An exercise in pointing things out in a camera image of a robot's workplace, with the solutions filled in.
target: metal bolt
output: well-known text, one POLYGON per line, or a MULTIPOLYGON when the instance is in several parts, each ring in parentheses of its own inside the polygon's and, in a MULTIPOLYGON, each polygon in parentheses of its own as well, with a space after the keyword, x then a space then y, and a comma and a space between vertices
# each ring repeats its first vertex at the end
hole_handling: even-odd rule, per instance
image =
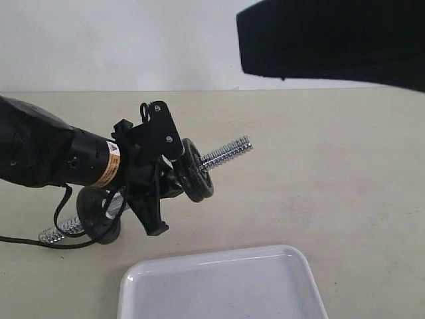
MULTIPOLYGON (((173 138, 171 136, 167 136, 166 140, 168 143, 171 143, 173 138)), ((217 150, 203 155, 201 157, 201 164, 199 168, 205 171, 210 171, 224 163, 227 163, 228 161, 237 158, 238 156, 245 154, 246 152, 249 152, 250 150, 252 150, 252 144, 247 136, 243 136, 229 144, 222 146, 221 148, 218 148, 217 150)), ((123 200, 124 199, 120 193, 115 194, 114 198, 111 200, 108 210, 106 211, 107 218, 115 218, 115 216, 118 214, 118 211, 120 210, 123 200)), ((66 233, 77 234, 83 231, 81 222, 78 217, 72 217, 66 221, 63 221, 59 223, 58 226, 66 233)), ((58 241, 63 240, 63 238, 65 237, 60 234, 55 227, 42 231, 39 234, 39 241, 44 243, 57 243, 58 241)))

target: white wall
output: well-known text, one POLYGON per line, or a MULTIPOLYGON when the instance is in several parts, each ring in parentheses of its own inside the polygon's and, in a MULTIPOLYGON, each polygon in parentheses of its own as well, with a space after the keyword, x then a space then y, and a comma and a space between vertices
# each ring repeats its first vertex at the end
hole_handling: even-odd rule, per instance
POLYGON ((3 0, 0 90, 370 86, 243 74, 235 16, 257 0, 3 0))

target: white tray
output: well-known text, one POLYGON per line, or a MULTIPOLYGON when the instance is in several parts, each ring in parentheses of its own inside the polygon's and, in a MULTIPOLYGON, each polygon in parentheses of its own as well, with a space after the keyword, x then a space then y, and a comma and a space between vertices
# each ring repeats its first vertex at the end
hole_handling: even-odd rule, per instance
POLYGON ((285 245, 144 261, 121 284, 119 319, 327 319, 302 253, 285 245))

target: black object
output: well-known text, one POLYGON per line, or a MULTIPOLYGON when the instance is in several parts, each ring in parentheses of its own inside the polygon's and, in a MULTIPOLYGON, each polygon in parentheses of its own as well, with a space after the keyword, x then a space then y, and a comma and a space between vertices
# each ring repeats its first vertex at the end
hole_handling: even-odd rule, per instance
POLYGON ((237 15, 242 69, 425 92, 422 0, 264 0, 237 15))
POLYGON ((10 237, 0 240, 59 249, 111 243, 120 234, 125 203, 111 220, 105 215, 109 204, 103 201, 110 203, 118 191, 146 233, 157 236, 168 230, 160 199, 174 198, 183 190, 196 202, 210 197, 213 184, 209 174, 199 169, 199 152, 190 140, 180 139, 167 104, 143 103, 140 113, 142 124, 121 120, 109 140, 70 126, 37 106, 0 96, 0 178, 27 187, 65 187, 55 223, 72 192, 67 183, 85 186, 78 194, 77 212, 92 239, 69 246, 10 237))

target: warning label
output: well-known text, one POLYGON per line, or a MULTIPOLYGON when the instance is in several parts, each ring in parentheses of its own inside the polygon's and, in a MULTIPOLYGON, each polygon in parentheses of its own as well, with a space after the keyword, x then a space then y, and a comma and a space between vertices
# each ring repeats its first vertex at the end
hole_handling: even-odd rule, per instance
POLYGON ((92 187, 103 187, 109 184, 117 174, 118 168, 120 168, 121 154, 118 145, 109 141, 106 141, 106 143, 109 148, 108 166, 106 166, 106 169, 100 179, 91 185, 92 187))

